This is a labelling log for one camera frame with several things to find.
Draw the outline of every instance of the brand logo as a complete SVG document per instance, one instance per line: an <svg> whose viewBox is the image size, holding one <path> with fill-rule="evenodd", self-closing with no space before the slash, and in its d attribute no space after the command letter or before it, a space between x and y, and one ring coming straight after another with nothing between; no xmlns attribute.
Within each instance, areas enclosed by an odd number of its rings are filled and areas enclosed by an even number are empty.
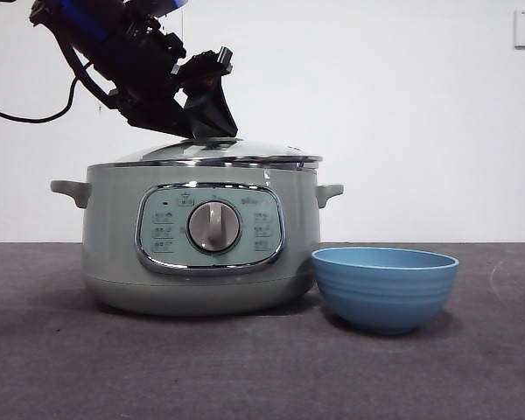
<svg viewBox="0 0 525 420"><path fill-rule="evenodd" d="M259 204L261 201L259 199L251 199L250 197L247 197L246 199L241 199L241 203L245 206L248 206L250 204L252 205L257 205Z"/></svg>

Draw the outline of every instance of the cooker handle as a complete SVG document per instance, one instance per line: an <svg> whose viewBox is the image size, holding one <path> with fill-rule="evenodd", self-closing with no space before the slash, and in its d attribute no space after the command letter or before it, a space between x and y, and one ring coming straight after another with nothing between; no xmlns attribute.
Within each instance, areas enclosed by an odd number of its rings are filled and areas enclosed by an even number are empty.
<svg viewBox="0 0 525 420"><path fill-rule="evenodd" d="M51 191L72 197L78 208L86 208L91 195L91 184L87 182L51 181Z"/></svg>
<svg viewBox="0 0 525 420"><path fill-rule="evenodd" d="M318 208L325 208L329 199L341 195L343 192L344 186L342 184L318 185L315 191Z"/></svg>

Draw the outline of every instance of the control button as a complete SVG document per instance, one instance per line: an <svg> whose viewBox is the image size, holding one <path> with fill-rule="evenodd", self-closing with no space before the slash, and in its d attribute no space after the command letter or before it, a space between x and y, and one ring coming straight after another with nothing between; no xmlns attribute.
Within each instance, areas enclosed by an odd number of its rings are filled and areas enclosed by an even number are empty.
<svg viewBox="0 0 525 420"><path fill-rule="evenodd" d="M173 241L154 241L153 251L157 254L170 253L172 250Z"/></svg>
<svg viewBox="0 0 525 420"><path fill-rule="evenodd" d="M255 226L255 238L270 238L272 236L272 227L269 223Z"/></svg>
<svg viewBox="0 0 525 420"><path fill-rule="evenodd" d="M194 206L194 197L188 192L183 192L177 199L177 205L179 207L192 207Z"/></svg>
<svg viewBox="0 0 525 420"><path fill-rule="evenodd" d="M151 237L153 239L171 239L173 226L158 226L154 227L151 231Z"/></svg>
<svg viewBox="0 0 525 420"><path fill-rule="evenodd" d="M255 212L255 223L270 223L272 214L268 212Z"/></svg>
<svg viewBox="0 0 525 420"><path fill-rule="evenodd" d="M258 239L255 241L255 251L270 251L270 242L268 239Z"/></svg>
<svg viewBox="0 0 525 420"><path fill-rule="evenodd" d="M173 213L172 212L155 212L151 218L156 224L166 224L173 223Z"/></svg>

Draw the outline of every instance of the glass lid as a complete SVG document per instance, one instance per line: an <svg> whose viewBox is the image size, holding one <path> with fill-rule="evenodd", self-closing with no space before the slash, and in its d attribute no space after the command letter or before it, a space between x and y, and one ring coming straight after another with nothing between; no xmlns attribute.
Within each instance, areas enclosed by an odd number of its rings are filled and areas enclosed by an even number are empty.
<svg viewBox="0 0 525 420"><path fill-rule="evenodd" d="M195 138L180 143L141 150L117 162L206 161L207 163L279 164L320 162L322 157L310 156L294 147L247 142L240 138Z"/></svg>

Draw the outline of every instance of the control knob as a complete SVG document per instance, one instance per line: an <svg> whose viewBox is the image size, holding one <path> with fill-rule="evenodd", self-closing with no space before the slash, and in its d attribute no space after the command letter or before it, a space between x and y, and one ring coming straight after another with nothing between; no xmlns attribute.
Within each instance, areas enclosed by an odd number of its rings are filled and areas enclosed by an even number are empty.
<svg viewBox="0 0 525 420"><path fill-rule="evenodd" d="M192 211L188 223L194 244L208 252L230 248L239 236L239 217L221 201L208 201Z"/></svg>

